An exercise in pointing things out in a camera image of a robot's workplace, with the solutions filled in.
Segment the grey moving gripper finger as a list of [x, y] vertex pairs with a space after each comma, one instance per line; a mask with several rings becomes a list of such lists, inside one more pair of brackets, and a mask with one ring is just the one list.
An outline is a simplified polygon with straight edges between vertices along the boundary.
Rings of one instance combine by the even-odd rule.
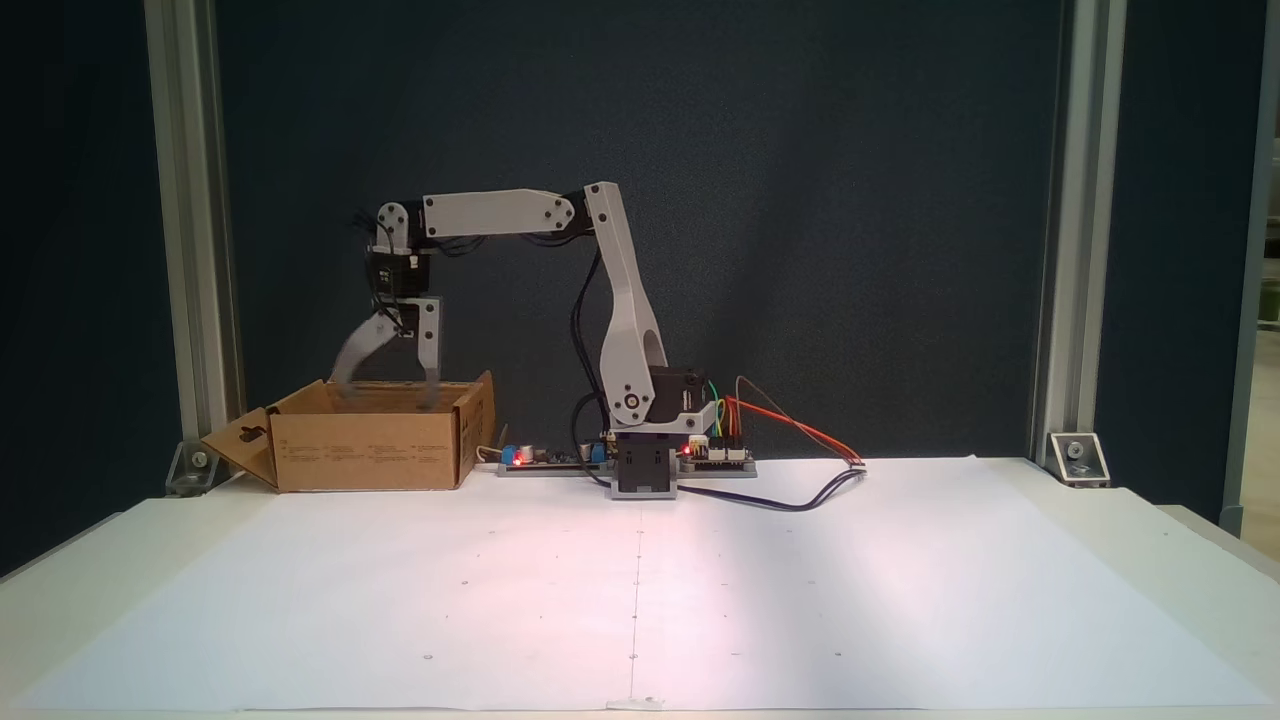
[[360, 382], [392, 380], [387, 360], [375, 361], [372, 370], [361, 368], [374, 359], [392, 340], [399, 338], [399, 327], [389, 316], [370, 316], [342, 345], [330, 374], [330, 386], [338, 398], [348, 398]]

